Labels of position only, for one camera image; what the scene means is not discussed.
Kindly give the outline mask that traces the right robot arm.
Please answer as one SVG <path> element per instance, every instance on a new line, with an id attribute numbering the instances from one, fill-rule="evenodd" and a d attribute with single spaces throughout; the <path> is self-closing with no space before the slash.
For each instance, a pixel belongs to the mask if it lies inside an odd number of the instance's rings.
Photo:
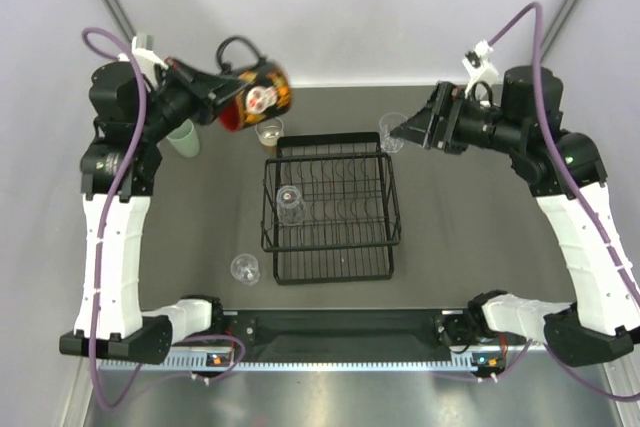
<path id="1" fill-rule="evenodd" d="M 631 265 L 612 219 L 599 150 L 587 135 L 561 126 L 563 89 L 551 70 L 531 66 L 505 72 L 499 102 L 485 80 L 468 89 L 440 82 L 391 135 L 447 154 L 473 146 L 510 158 L 551 225 L 576 299 L 552 303 L 502 290 L 483 293 L 467 304 L 467 332 L 483 344 L 516 334 L 582 367 L 633 352 L 639 304 L 629 289 Z"/>

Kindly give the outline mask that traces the red and black skull mug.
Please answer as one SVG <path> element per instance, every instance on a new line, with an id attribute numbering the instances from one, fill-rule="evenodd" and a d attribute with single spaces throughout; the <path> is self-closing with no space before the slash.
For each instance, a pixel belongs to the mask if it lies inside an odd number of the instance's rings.
<path id="1" fill-rule="evenodd" d="M 254 62 L 234 67 L 224 59 L 226 49 L 234 42 L 243 44 L 255 57 Z M 292 106 L 292 87 L 286 71 L 263 54 L 247 37 L 234 35 L 220 43 L 216 63 L 221 74 L 244 82 L 244 86 L 217 116 L 222 126 L 237 132 L 286 114 Z"/>

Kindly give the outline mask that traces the small clear glass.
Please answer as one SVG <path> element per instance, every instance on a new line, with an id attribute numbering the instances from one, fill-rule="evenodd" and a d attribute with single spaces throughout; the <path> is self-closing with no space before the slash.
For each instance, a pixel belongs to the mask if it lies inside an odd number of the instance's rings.
<path id="1" fill-rule="evenodd" d="M 258 260 L 251 254 L 239 254 L 230 265 L 232 277 L 248 286 L 257 284 L 260 280 L 260 267 Z"/>
<path id="2" fill-rule="evenodd" d="M 284 185 L 276 195 L 276 212 L 280 224 L 297 226 L 306 217 L 306 203 L 301 191 L 294 185 Z"/>

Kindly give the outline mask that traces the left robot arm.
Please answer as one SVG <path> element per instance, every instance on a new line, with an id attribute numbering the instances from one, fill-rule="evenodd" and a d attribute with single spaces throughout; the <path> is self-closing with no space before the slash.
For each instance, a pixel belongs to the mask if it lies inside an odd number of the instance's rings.
<path id="1" fill-rule="evenodd" d="M 169 58 L 157 86 L 130 61 L 91 76 L 94 137 L 80 161 L 86 261 L 80 312 L 59 338 L 63 355 L 157 365 L 191 333 L 205 344 L 225 335 L 214 301 L 190 297 L 157 312 L 139 302 L 142 233 L 162 162 L 159 143 L 185 121 L 214 121 L 247 85 Z"/>

